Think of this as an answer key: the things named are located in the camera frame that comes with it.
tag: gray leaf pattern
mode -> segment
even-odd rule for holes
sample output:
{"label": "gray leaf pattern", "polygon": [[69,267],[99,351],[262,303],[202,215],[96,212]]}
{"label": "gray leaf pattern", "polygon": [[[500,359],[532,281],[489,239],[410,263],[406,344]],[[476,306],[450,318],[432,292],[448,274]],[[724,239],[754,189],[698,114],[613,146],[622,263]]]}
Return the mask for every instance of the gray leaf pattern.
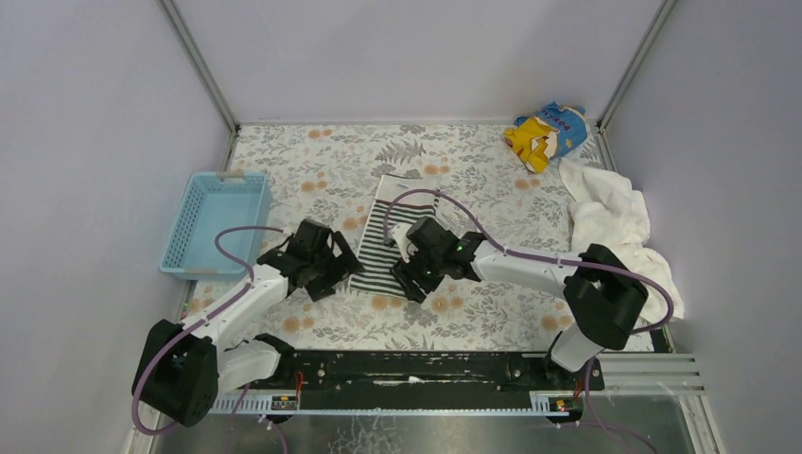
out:
{"label": "gray leaf pattern", "polygon": [[[230,169],[265,172],[273,204],[268,225],[313,218],[342,231],[356,248],[381,175],[436,175],[504,244],[566,251],[571,201],[557,163],[526,171],[502,139],[504,125],[244,126]],[[594,144],[569,159],[601,166]],[[458,234],[476,230],[441,203]],[[283,236],[265,234],[262,250]],[[198,282],[187,311],[208,306],[235,283]],[[235,339],[270,332],[296,348],[391,350],[546,350],[572,323],[567,305],[530,288],[445,279],[422,303],[341,289],[312,302],[302,289],[271,307]],[[628,350],[651,350],[648,336]]]}

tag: white cloth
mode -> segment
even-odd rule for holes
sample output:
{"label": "white cloth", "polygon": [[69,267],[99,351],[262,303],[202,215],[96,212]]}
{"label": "white cloth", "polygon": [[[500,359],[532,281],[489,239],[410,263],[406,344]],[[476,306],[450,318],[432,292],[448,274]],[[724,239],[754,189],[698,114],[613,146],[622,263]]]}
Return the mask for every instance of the white cloth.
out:
{"label": "white cloth", "polygon": [[[575,201],[568,205],[574,221],[571,250],[584,251],[591,243],[610,249],[630,271],[662,286],[674,302],[674,317],[683,318],[685,304],[671,279],[671,267],[653,249],[644,248],[651,226],[643,193],[616,172],[587,167],[563,158],[560,177]],[[665,317],[666,300],[646,286],[649,298],[640,316],[649,323]]]}

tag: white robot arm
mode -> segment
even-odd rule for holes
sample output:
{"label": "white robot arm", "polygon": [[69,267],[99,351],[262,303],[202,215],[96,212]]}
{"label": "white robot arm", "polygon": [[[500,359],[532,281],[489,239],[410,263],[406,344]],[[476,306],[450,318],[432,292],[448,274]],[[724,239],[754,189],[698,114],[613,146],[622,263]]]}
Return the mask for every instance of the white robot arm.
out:
{"label": "white robot arm", "polygon": [[607,248],[593,244],[585,253],[518,252],[553,256],[557,263],[519,258],[500,251],[482,234],[457,238],[434,218],[396,224],[391,237],[403,252],[392,268],[407,297],[419,303],[444,276],[474,281],[508,282],[565,299],[576,323],[560,333],[549,349],[559,368],[575,373],[604,349],[621,350],[646,303],[641,283],[613,272],[580,269],[562,261],[588,261],[626,270]]}
{"label": "white robot arm", "polygon": [[[340,249],[339,255],[334,254],[335,245]],[[181,323],[167,320],[156,323],[148,333],[131,392],[136,395],[137,385],[144,379],[143,402],[184,426],[197,424],[218,393],[270,378],[275,373],[281,352],[274,346],[249,340],[227,349],[248,323],[296,288],[305,288],[309,297],[317,301],[333,294],[334,286],[361,270],[340,232],[304,220],[288,239],[284,251],[276,248],[259,257],[253,267],[253,279],[246,277],[216,302]],[[241,297],[231,304],[237,294]],[[196,325],[199,327],[191,333],[183,332]],[[158,359],[151,374],[143,377],[148,365],[179,335],[183,335],[181,340]]]}

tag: patterned mat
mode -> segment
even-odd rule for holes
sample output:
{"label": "patterned mat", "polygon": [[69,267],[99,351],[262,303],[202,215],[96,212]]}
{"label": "patterned mat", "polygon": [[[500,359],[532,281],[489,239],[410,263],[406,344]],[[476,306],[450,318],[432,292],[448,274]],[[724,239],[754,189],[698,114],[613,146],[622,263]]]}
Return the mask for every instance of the patterned mat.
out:
{"label": "patterned mat", "polygon": [[[440,178],[505,244],[567,251],[570,201],[557,165],[527,173],[501,139],[504,126],[246,126],[231,169],[270,177],[269,225],[313,218],[339,229],[354,250],[383,174]],[[594,148],[569,159],[601,166]],[[442,202],[440,216],[461,236],[470,221]],[[267,234],[263,250],[282,240]],[[187,308],[211,304],[234,283],[198,282]],[[260,316],[241,339],[270,332],[297,348],[545,350],[573,322],[567,305],[503,283],[446,281],[418,305],[353,290],[313,303],[302,290]],[[651,351],[648,336],[627,350]]]}

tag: black and white striped towel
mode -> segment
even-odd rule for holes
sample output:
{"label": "black and white striped towel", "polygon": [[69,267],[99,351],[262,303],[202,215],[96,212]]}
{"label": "black and white striped towel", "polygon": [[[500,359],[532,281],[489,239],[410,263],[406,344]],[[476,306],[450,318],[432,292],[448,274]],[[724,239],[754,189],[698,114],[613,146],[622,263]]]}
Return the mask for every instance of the black and white striped towel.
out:
{"label": "black and white striped towel", "polygon": [[[397,246],[388,247],[383,244],[384,215],[390,202],[400,194],[410,189],[437,189],[437,183],[437,179],[408,179],[392,175],[381,177],[357,250],[357,257],[365,267],[365,272],[351,276],[351,289],[405,298],[404,290],[390,274],[390,269],[401,258],[401,253]],[[388,225],[392,228],[398,222],[413,224],[419,218],[435,216],[436,212],[437,198],[433,194],[413,194],[395,205],[390,212]]]}

